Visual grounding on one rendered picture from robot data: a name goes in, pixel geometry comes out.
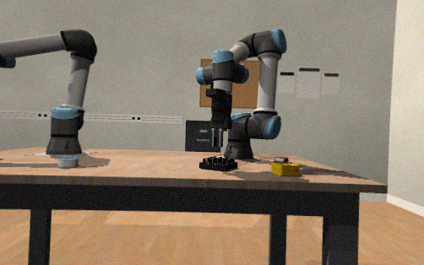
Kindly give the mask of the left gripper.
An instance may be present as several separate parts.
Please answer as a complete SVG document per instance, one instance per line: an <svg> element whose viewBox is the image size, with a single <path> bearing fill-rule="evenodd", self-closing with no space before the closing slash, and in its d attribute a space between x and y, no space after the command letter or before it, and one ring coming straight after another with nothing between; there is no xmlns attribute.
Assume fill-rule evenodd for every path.
<svg viewBox="0 0 424 265"><path fill-rule="evenodd" d="M216 131L220 131L219 147L223 147L223 131L232 129L232 82L215 80L211 82L210 89L206 89L206 96L212 98L210 128L212 133L212 147L216 147Z"/></svg>

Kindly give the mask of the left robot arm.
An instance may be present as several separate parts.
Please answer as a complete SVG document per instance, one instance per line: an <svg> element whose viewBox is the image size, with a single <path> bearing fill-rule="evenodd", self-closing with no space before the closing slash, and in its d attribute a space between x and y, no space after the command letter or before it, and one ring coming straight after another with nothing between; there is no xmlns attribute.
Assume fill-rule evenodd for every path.
<svg viewBox="0 0 424 265"><path fill-rule="evenodd" d="M208 85L215 80L243 84L248 80L248 69L241 60L258 57L260 60L257 109L251 113L231 115L232 129L228 129L228 144L224 158L253 159L250 138L275 139L280 133L281 118L275 110L278 61L286 52L285 34L281 29L248 35L228 50L214 52L213 62L196 71L197 82ZM233 60L234 59L234 60Z"/></svg>

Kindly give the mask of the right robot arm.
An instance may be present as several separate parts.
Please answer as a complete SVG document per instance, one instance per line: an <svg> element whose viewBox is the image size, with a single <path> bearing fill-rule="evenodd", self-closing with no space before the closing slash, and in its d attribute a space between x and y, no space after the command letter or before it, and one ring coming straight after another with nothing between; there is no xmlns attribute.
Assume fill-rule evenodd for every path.
<svg viewBox="0 0 424 265"><path fill-rule="evenodd" d="M64 30L55 35L2 41L0 68L14 68L16 57L62 50L71 52L73 64L65 103L52 108L51 139L46 154L81 154L78 130L84 125L84 94L90 65L94 63L97 53L93 36L85 30Z"/></svg>

